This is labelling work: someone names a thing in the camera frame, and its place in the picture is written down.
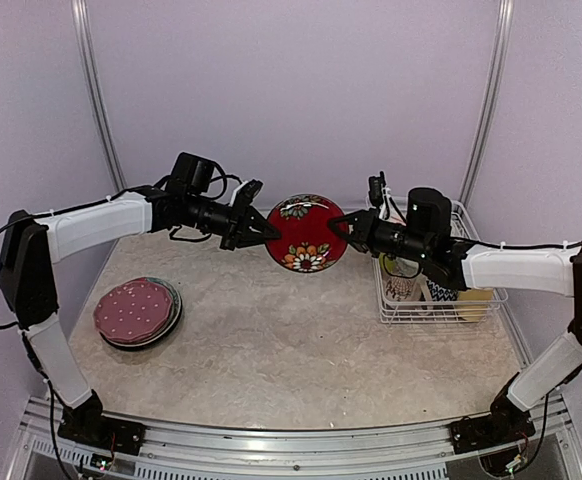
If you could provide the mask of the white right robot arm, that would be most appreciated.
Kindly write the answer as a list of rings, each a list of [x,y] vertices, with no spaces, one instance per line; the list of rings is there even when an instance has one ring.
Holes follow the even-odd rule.
[[[504,290],[517,301],[544,300],[544,306],[527,308],[512,303],[508,312],[515,319],[523,313],[549,317],[560,306],[572,309],[564,328],[550,330],[544,350],[535,352],[493,400],[482,433],[502,444],[520,429],[521,416],[582,370],[582,240],[515,245],[458,237],[452,233],[451,212],[448,197],[418,187],[409,192],[400,223],[371,208],[333,218],[328,227],[361,253],[416,263],[444,288]]]

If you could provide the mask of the dark red patterned plate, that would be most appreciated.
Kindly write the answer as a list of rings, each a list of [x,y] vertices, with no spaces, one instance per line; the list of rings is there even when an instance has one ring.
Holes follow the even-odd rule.
[[[276,205],[266,220],[280,237],[265,243],[275,263],[300,274],[324,271],[344,255],[347,243],[328,225],[344,212],[332,200],[316,194],[298,194]]]

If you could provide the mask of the white shell pattern mug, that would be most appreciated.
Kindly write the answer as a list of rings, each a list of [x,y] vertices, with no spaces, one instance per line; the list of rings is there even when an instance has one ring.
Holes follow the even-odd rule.
[[[385,295],[396,302],[418,301],[420,268],[416,262],[401,258],[383,258],[383,268],[387,275]]]

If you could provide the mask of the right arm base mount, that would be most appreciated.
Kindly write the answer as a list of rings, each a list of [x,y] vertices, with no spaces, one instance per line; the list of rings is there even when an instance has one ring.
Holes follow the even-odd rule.
[[[524,440],[536,433],[530,418],[510,421],[494,415],[463,417],[448,425],[455,454],[484,450]]]

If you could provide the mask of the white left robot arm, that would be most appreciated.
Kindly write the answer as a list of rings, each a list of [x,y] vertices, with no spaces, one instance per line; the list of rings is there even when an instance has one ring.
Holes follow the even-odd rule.
[[[217,236],[223,250],[280,238],[252,205],[263,184],[241,184],[227,204],[207,191],[221,166],[181,153],[154,185],[125,189],[106,199],[32,214],[12,213],[0,227],[0,292],[14,321],[0,331],[19,331],[34,368],[63,408],[64,424],[92,445],[104,443],[111,424],[88,384],[60,322],[56,270],[67,259],[120,239],[189,227]]]

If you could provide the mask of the lime green bowl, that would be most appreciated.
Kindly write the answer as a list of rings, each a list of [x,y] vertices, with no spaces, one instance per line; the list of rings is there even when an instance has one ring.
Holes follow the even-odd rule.
[[[385,273],[386,275],[390,273],[390,269],[387,267],[387,256],[384,253],[381,253],[379,255],[378,264],[383,273]]]

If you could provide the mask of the light blue flower plate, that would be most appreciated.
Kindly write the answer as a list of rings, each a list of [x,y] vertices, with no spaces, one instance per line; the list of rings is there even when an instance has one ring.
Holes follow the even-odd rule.
[[[180,293],[166,280],[146,277],[146,281],[144,320],[149,329],[149,339],[157,340],[168,335],[180,321],[182,299]]]

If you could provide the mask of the pale yellow cup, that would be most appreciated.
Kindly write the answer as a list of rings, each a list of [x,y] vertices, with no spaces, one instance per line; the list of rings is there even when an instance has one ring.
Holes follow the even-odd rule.
[[[492,289],[460,291],[458,293],[456,312],[463,321],[480,322],[487,315],[492,299]]]

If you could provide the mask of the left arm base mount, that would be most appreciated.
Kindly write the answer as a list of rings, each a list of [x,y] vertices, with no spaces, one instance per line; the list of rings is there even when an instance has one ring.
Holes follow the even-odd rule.
[[[145,433],[146,426],[141,423],[106,416],[95,423],[82,426],[62,420],[58,427],[58,435],[62,439],[131,456],[140,454]]]

